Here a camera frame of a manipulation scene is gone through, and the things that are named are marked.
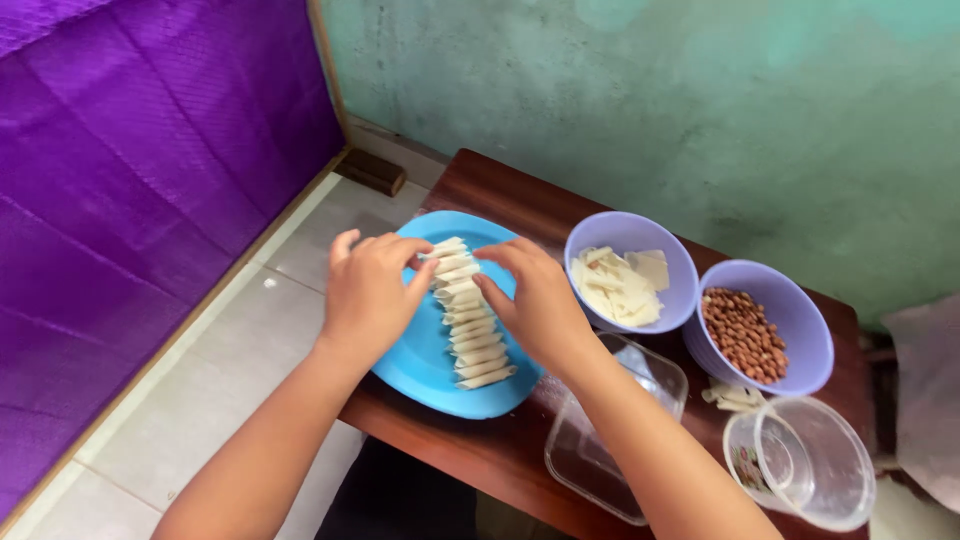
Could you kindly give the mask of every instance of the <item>right hand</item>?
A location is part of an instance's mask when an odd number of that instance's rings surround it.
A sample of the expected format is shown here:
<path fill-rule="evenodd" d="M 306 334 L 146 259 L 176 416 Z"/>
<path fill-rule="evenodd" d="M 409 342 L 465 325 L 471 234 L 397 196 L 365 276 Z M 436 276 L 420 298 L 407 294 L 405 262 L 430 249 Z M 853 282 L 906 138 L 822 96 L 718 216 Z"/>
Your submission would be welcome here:
<path fill-rule="evenodd" d="M 534 360 L 563 379 L 598 353 L 610 356 L 573 296 L 562 266 L 530 240 L 518 237 L 473 251 L 510 271 L 514 300 L 489 277 L 474 274 L 484 298 Z"/>

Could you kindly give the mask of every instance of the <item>sticker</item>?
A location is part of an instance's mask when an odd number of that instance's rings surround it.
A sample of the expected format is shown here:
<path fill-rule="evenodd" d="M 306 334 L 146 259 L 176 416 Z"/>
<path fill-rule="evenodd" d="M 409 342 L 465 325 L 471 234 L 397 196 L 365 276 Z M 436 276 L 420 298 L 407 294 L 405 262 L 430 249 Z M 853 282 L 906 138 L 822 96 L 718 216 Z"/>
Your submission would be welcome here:
<path fill-rule="evenodd" d="M 736 471 L 736 477 L 740 480 L 743 487 L 755 489 L 760 493 L 773 495 L 770 485 L 760 472 L 760 462 L 756 458 L 756 450 L 752 447 L 731 446 L 730 453 L 733 456 L 733 469 Z"/>

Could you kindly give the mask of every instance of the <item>wooden block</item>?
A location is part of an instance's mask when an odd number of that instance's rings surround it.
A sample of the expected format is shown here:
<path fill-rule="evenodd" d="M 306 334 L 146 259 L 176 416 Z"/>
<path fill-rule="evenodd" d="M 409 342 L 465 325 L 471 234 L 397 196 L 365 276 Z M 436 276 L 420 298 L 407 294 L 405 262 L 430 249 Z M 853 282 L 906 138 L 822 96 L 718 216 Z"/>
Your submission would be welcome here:
<path fill-rule="evenodd" d="M 398 165 L 353 148 L 333 172 L 391 197 L 403 187 L 407 175 Z"/>

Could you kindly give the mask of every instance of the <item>green wall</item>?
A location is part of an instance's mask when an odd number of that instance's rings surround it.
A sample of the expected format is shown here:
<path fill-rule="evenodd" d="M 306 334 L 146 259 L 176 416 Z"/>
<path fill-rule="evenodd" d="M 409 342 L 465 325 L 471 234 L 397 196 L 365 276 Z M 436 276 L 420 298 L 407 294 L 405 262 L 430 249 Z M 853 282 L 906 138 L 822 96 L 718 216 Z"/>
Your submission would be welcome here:
<path fill-rule="evenodd" d="M 353 114 L 885 312 L 960 288 L 960 2 L 322 0 Z"/>

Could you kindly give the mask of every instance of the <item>purple fabric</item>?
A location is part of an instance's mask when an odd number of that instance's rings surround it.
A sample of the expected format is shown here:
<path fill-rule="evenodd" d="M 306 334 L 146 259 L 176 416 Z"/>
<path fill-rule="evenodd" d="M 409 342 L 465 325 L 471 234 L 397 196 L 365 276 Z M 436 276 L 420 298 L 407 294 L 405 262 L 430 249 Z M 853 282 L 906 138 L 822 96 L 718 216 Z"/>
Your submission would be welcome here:
<path fill-rule="evenodd" d="M 302 0 L 0 3 L 3 517 L 344 139 Z"/>

